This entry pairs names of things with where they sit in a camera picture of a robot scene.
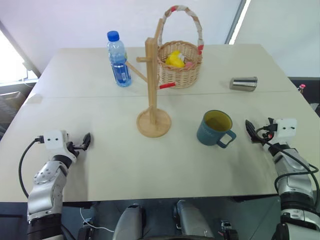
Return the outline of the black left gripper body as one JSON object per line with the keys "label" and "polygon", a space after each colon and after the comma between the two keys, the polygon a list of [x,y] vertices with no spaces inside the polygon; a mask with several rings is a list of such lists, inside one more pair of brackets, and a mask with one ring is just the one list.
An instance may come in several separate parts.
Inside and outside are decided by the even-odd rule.
{"label": "black left gripper body", "polygon": [[72,153],[75,157],[78,157],[78,156],[79,156],[79,154],[80,154],[79,150],[83,150],[83,148],[82,148],[80,145],[79,145],[79,146],[76,146],[76,145],[73,144],[72,141],[68,141],[68,142],[66,143],[66,148],[67,148],[67,150],[68,150],[70,153]]}

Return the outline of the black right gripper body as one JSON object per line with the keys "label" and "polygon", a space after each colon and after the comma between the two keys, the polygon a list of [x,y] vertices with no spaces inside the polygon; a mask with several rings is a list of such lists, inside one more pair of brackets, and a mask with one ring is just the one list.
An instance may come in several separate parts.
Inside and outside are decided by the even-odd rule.
{"label": "black right gripper body", "polygon": [[258,144],[264,145],[266,142],[270,141],[273,138],[272,130],[272,126],[264,126],[255,129],[255,133],[258,136]]}

